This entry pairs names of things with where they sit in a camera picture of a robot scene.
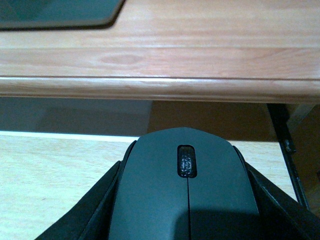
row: wood grain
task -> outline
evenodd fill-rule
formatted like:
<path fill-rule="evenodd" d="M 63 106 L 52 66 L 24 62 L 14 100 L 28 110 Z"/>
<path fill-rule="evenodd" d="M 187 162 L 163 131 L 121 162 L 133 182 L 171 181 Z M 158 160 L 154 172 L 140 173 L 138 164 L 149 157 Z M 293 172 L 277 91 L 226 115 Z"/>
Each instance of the wood grain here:
<path fill-rule="evenodd" d="M 0 77 L 0 96 L 319 104 L 320 81 L 312 79 Z"/>
<path fill-rule="evenodd" d="M 318 0 L 126 0 L 113 27 L 0 32 L 2 49 L 319 48 Z"/>
<path fill-rule="evenodd" d="M 0 132 L 0 239 L 37 237 L 122 160 L 132 141 Z M 277 142 L 230 142 L 248 163 L 296 199 Z"/>
<path fill-rule="evenodd" d="M 233 84 L 226 80 L 229 78 L 257 79 L 254 85 L 258 91 L 263 88 L 259 79 L 271 79 L 271 85 L 278 79 L 299 79 L 298 92 L 295 84 L 288 82 L 282 89 L 283 100 L 279 95 L 275 101 L 292 102 L 294 92 L 300 96 L 294 96 L 296 103 L 314 98 L 310 101 L 319 102 L 317 89 L 305 90 L 309 82 L 303 82 L 318 84 L 320 80 L 319 16 L 317 0 L 127 0 L 111 28 L 0 32 L 0 76 L 99 77 L 104 78 L 102 88 L 108 88 L 112 84 L 109 78 L 113 77 L 225 78 L 226 88 Z M 28 78 L 21 80 L 30 83 Z M 36 89 L 39 82 L 33 83 Z M 128 83 L 133 82 L 124 81 L 122 86 L 136 87 Z M 6 96 L 17 90 L 10 86 L 0 82 L 0 89 L 9 88 L 2 91 Z M 152 92 L 144 85 L 140 90 Z M 246 101 L 255 91 L 251 88 L 245 95 L 240 87 L 236 94 Z M 48 88 L 47 92 L 50 97 L 56 89 Z M 197 99 L 202 93 L 206 94 L 193 91 L 187 99 Z M 92 97 L 99 94 L 97 90 Z M 270 99 L 263 95 L 254 98 L 259 102 Z M 224 92 L 223 99 L 239 101 L 228 92 Z"/>
<path fill-rule="evenodd" d="M 2 76 L 320 79 L 313 48 L 0 49 L 0 56 Z"/>

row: light wooden panel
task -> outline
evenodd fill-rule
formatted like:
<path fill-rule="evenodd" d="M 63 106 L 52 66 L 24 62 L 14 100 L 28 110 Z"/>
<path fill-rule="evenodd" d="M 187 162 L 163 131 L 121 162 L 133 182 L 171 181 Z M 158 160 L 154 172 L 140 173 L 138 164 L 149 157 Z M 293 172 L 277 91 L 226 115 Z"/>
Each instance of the light wooden panel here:
<path fill-rule="evenodd" d="M 126 77 L 250 78 L 256 81 L 248 89 L 237 86 L 229 91 L 234 82 L 225 79 L 219 81 L 228 88 L 223 97 L 200 99 L 314 103 L 320 101 L 320 94 L 309 89 L 305 80 L 319 84 L 319 16 L 317 0 L 127 0 L 108 29 L 0 32 L 0 76 L 102 77 L 99 86 L 111 90 L 110 77 L 119 78 L 117 84 L 124 88 L 136 87 L 132 81 L 122 81 Z M 270 97 L 269 91 L 255 95 L 264 88 L 259 79 L 271 79 L 270 85 L 278 79 L 301 81 L 287 82 L 281 93 L 272 90 Z M 90 87 L 67 94 L 64 88 L 74 86 L 68 80 L 61 83 L 61 95 L 44 79 L 33 81 L 31 95 L 38 96 L 36 89 L 45 85 L 47 97 L 88 97 L 87 90 L 93 98 L 112 97 Z M 7 89 L 2 95 L 27 96 L 13 81 L 0 81 L 0 89 Z M 25 81 L 22 86 L 30 83 L 28 78 L 21 81 Z M 114 94 L 115 98 L 160 99 L 144 84 L 137 88 L 144 93 L 130 91 Z M 195 88 L 180 97 L 170 95 L 170 89 L 171 85 L 166 89 L 170 99 L 197 100 L 206 95 Z"/>
<path fill-rule="evenodd" d="M 0 96 L 316 104 L 320 103 L 320 81 L 0 77 Z"/>
<path fill-rule="evenodd" d="M 0 239 L 34 239 L 121 161 L 135 138 L 0 132 Z M 276 142 L 231 141 L 291 197 Z"/>
<path fill-rule="evenodd" d="M 0 49 L 0 56 L 2 76 L 320 79 L 313 48 Z"/>
<path fill-rule="evenodd" d="M 0 47 L 319 48 L 319 15 L 318 0 L 126 0 L 112 28 L 0 32 Z"/>

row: wooden surface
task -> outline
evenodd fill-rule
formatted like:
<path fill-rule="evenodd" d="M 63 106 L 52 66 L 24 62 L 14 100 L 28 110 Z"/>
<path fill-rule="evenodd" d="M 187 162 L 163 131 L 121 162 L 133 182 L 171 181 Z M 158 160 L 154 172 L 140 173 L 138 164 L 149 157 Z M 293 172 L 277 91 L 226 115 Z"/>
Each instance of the wooden surface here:
<path fill-rule="evenodd" d="M 319 103 L 319 67 L 318 0 L 126 0 L 108 29 L 0 32 L 1 95 Z M 89 77 L 77 78 L 87 88 L 63 77 Z"/>
<path fill-rule="evenodd" d="M 34 239 L 116 162 L 134 137 L 0 132 L 0 239 Z M 277 142 L 230 141 L 295 198 Z"/>

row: black mouse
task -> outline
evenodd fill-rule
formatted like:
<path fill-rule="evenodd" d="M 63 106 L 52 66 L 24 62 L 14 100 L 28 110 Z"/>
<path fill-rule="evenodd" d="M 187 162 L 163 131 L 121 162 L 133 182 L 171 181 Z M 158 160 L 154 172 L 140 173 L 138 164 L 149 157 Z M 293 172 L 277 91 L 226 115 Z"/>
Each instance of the black mouse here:
<path fill-rule="evenodd" d="M 254 193 L 235 148 L 192 128 L 140 137 L 119 181 L 108 239 L 262 239 Z"/>
<path fill-rule="evenodd" d="M 320 240 L 320 219 L 191 128 L 149 133 L 37 240 Z"/>

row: mouse button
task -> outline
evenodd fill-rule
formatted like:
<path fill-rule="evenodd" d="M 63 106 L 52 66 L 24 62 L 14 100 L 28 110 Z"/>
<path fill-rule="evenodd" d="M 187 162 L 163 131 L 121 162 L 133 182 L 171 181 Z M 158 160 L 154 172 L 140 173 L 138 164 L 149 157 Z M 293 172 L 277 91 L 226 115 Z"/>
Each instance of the mouse button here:
<path fill-rule="evenodd" d="M 225 142 L 212 142 L 209 149 L 194 146 L 197 177 L 188 180 L 191 239 L 261 239 L 250 181 L 236 151 Z"/>
<path fill-rule="evenodd" d="M 188 211 L 188 184 L 177 174 L 176 142 L 170 137 L 162 137 L 160 141 L 148 135 L 141 137 L 123 171 L 109 239 L 173 240 L 180 219 L 181 239 L 188 240 L 188 216 L 181 219 L 185 211 Z"/>

